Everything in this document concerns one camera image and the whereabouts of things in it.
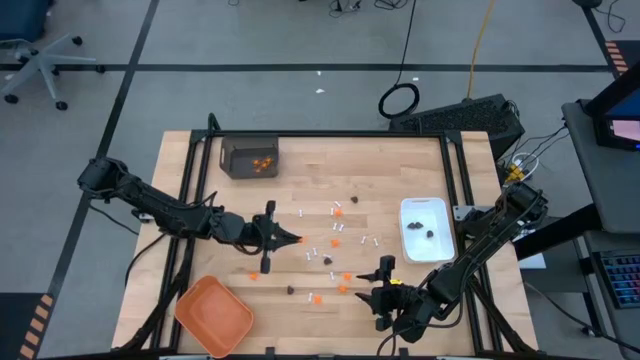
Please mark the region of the grey office chair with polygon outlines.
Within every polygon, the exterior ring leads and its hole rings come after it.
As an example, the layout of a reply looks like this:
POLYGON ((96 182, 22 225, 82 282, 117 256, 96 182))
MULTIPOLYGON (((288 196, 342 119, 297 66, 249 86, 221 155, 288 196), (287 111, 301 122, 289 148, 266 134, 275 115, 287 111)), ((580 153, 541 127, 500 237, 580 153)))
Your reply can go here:
POLYGON ((33 45, 45 32, 47 12, 54 2, 55 0, 0 0, 0 49, 12 48, 14 57, 21 66, 0 89, 0 97, 8 104, 17 104, 19 98, 13 90, 39 73, 44 79, 55 108, 66 111, 68 104, 58 97, 54 84, 54 77, 60 74, 60 65, 88 65, 99 74, 106 72, 106 67, 98 64, 95 58, 57 53, 66 44, 82 46, 84 40, 79 35, 65 34, 40 49, 33 45))

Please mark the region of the dark grey plastic bin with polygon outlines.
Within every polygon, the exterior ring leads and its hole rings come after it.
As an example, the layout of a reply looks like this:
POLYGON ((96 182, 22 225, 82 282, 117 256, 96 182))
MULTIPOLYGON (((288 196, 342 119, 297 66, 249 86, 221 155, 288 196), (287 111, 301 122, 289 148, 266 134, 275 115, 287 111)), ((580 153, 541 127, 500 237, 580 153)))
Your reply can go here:
POLYGON ((274 178, 278 175, 278 164, 277 136, 226 136, 222 139, 219 166, 231 179, 274 178), (257 172, 266 158, 273 158, 273 163, 265 172, 257 172), (254 166, 253 160, 259 160, 260 165, 254 166))

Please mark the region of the backlit keyboard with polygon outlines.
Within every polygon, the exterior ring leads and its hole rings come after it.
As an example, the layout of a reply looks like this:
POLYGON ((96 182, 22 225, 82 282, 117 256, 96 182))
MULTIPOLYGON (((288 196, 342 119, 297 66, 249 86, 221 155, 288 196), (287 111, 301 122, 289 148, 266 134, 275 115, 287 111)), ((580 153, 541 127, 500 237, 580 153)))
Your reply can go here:
POLYGON ((618 309, 640 308, 640 253, 605 251, 597 255, 604 285, 618 309))

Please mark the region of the black computer case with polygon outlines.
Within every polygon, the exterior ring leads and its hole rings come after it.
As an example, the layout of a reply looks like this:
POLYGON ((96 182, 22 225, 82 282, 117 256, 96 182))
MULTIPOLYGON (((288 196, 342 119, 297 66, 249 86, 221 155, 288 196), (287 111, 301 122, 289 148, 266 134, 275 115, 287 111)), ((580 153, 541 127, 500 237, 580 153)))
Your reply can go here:
POLYGON ((393 132, 472 131, 488 134, 493 158, 500 158, 524 134, 519 110, 502 94, 418 112, 390 121, 393 132))

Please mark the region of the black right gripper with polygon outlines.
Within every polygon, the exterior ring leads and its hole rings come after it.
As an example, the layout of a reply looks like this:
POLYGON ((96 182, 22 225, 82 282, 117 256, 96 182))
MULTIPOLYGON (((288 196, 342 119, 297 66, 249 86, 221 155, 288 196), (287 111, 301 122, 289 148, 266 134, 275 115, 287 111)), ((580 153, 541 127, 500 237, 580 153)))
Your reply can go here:
POLYGON ((381 281, 382 285, 375 288, 375 294, 356 293, 356 296, 371 309, 375 309, 377 331, 389 328, 398 334, 408 331, 411 338, 404 339, 415 343, 426 329, 427 318, 419 315, 419 309, 424 302, 422 295, 429 277, 424 278, 417 286, 394 282, 392 271, 395 263, 393 255, 385 255, 380 258, 379 268, 375 273, 357 275, 357 278, 369 282, 381 281))

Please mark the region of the white plastic bin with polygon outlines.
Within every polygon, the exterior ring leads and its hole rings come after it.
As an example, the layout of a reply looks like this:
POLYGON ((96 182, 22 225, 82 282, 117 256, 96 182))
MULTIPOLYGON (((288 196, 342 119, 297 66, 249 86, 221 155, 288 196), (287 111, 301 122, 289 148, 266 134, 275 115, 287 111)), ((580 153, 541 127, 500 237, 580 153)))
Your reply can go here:
POLYGON ((401 201, 399 227, 404 258, 409 263, 436 263, 455 256, 448 208, 437 197, 406 198, 401 201), (421 229, 408 229, 409 223, 420 222, 421 229), (428 230, 434 237, 427 238, 428 230))

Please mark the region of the black metal beam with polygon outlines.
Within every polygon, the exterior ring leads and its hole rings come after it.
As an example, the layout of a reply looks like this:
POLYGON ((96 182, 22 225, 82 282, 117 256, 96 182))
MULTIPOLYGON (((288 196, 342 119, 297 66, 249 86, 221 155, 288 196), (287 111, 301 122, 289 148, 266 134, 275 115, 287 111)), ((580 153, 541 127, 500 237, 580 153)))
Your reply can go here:
POLYGON ((600 230, 602 223, 594 204, 545 225, 514 243, 518 260, 542 253, 566 241, 573 240, 591 230, 600 230))

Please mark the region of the black monitor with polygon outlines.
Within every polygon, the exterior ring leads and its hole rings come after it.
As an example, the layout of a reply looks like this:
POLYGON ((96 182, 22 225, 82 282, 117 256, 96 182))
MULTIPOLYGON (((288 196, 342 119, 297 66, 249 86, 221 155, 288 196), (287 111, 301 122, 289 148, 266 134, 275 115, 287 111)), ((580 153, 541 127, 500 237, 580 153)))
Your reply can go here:
POLYGON ((583 106, 599 146, 640 151, 640 62, 583 106))

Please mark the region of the white paper sheet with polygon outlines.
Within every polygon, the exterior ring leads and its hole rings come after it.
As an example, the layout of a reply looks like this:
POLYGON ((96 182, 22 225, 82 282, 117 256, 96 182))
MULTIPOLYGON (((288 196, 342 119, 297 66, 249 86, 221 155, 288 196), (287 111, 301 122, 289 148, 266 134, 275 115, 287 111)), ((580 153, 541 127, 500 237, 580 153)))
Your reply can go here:
MULTIPOLYGON (((513 243, 516 244, 520 239, 534 232, 535 229, 522 229, 520 234, 513 239, 513 243)), ((542 253, 520 260, 518 264, 521 270, 543 270, 546 268, 546 262, 542 253)))

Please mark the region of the orange plastic tray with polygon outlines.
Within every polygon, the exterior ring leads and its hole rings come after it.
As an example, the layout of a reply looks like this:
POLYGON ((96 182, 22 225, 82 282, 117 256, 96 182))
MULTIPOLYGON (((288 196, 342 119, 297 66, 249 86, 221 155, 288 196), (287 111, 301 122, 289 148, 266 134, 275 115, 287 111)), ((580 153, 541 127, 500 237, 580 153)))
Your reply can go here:
POLYGON ((252 311, 210 275, 196 281, 177 301, 175 318, 214 358, 229 355, 254 323, 252 311))

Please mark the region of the grey keyboard desk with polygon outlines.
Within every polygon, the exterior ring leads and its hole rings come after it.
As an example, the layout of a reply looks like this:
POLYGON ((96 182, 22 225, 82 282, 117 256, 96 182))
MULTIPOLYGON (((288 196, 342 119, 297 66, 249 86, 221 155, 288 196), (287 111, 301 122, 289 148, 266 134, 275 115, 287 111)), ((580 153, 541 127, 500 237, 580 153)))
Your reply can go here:
POLYGON ((619 341, 621 356, 626 360, 640 360, 640 308, 618 309, 604 285, 597 255, 605 251, 631 250, 640 253, 640 235, 618 235, 603 231, 589 231, 583 235, 587 258, 583 269, 596 283, 593 293, 600 296, 604 309, 594 324, 597 335, 606 335, 619 341))

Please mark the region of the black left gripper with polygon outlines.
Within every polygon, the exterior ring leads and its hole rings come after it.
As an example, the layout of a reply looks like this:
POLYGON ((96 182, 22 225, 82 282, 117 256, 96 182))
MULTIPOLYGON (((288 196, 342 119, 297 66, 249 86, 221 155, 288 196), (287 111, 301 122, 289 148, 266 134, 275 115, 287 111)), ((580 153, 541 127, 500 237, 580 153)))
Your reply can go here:
MULTIPOLYGON (((271 241, 274 225, 272 219, 275 207, 276 202, 274 200, 269 200, 266 203, 265 212, 263 214, 254 215, 250 223, 245 223, 240 237, 234 243, 234 248, 245 255, 261 255, 261 273, 269 273, 271 270, 268 244, 271 241)), ((273 235, 275 239, 278 240, 273 245, 273 249, 301 244, 299 242, 301 236, 290 233, 279 225, 275 225, 273 235)))

